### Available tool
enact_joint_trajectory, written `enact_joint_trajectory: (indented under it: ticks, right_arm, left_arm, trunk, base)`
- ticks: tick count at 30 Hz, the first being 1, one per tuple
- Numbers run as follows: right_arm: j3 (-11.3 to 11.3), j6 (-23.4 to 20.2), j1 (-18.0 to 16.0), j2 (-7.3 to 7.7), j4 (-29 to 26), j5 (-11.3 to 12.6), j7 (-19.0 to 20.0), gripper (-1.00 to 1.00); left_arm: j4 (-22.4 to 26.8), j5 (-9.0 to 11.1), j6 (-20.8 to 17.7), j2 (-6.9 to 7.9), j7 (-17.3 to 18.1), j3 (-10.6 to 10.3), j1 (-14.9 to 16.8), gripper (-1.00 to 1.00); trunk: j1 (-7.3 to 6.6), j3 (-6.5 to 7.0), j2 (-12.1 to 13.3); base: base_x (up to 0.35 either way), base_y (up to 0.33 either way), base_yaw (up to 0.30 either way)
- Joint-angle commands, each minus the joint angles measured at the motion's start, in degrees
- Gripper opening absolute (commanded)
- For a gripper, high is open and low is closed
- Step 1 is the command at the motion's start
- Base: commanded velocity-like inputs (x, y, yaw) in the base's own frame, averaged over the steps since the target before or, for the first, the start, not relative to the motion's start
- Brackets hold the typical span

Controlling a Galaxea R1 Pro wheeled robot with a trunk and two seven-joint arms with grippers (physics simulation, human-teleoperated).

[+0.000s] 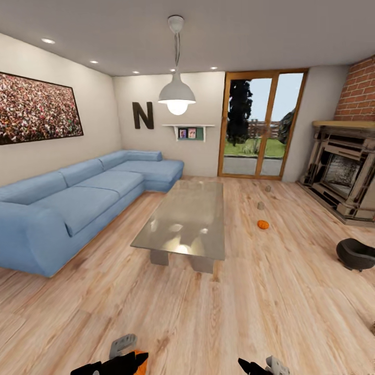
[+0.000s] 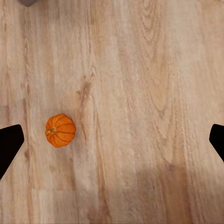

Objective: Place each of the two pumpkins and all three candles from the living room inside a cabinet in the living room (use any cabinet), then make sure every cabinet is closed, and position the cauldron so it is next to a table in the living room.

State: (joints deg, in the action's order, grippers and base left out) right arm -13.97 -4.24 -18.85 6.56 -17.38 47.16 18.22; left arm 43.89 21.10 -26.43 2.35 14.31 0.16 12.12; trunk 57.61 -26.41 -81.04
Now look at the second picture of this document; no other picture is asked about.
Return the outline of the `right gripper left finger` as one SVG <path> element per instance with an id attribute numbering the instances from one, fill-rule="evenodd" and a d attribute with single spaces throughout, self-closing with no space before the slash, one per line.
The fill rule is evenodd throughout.
<path id="1" fill-rule="evenodd" d="M 0 129 L 0 180 L 24 143 L 20 124 Z"/>

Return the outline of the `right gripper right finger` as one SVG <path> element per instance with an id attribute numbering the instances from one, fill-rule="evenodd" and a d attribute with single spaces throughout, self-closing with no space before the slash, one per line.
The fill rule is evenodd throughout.
<path id="1" fill-rule="evenodd" d="M 209 141 L 224 162 L 224 126 L 214 124 L 210 132 Z"/>

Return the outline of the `pumpkin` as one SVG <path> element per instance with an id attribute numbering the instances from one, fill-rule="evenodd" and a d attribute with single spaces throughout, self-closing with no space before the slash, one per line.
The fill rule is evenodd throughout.
<path id="1" fill-rule="evenodd" d="M 56 148 L 67 146 L 75 138 L 76 127 L 66 114 L 58 114 L 48 120 L 45 135 Z"/>

